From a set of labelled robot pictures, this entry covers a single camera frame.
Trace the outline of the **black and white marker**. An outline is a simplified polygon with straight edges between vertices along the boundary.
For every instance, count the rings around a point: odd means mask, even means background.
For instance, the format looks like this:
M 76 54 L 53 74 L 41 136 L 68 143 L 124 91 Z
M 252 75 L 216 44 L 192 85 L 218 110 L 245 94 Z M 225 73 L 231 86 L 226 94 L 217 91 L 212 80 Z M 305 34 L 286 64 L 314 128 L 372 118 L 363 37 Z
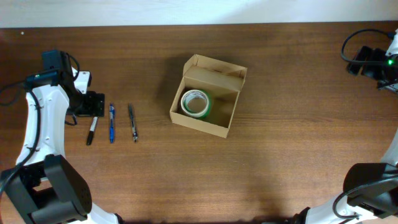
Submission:
M 90 129 L 89 129 L 89 133 L 88 133 L 88 137 L 87 137 L 87 140 L 86 140 L 86 145 L 87 145 L 87 146 L 90 146 L 90 145 L 92 144 L 92 141 L 93 141 L 93 138 L 94 138 L 94 134 L 95 134 L 95 129 L 96 129 L 97 122 L 98 122 L 98 117 L 95 116 L 95 117 L 93 118 L 92 123 L 91 123 Z

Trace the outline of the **cardboard box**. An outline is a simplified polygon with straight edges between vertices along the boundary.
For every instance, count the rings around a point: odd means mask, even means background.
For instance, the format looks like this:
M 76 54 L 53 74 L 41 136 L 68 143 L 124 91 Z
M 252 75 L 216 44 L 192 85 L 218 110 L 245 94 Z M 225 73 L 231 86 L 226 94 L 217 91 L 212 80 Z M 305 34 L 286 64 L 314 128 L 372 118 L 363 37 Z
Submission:
M 174 124 L 226 138 L 246 67 L 195 54 L 183 66 L 183 77 L 170 108 Z

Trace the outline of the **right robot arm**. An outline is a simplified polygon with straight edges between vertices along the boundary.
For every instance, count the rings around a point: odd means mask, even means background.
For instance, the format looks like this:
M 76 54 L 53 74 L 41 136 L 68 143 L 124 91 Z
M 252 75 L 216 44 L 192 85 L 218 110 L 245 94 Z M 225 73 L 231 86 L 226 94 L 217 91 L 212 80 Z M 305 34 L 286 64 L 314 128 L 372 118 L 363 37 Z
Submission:
M 378 90 L 397 93 L 397 32 L 383 32 L 391 40 L 387 50 L 362 46 L 354 56 L 341 58 L 348 73 L 377 82 Z M 397 139 L 378 163 L 357 163 L 346 174 L 342 192 L 317 207 L 307 207 L 286 223 L 361 223 L 397 216 Z

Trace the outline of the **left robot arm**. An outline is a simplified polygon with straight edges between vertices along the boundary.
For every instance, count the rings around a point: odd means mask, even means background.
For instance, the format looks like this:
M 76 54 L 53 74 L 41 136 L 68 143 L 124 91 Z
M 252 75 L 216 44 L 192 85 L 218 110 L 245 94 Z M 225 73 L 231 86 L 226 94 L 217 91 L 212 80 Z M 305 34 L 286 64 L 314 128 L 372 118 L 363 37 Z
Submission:
M 1 193 L 25 223 L 123 223 L 92 201 L 84 178 L 65 158 L 68 115 L 104 116 L 105 96 L 89 91 L 91 73 L 61 50 L 42 53 L 43 70 L 18 82 L 28 118 L 16 165 L 1 172 Z

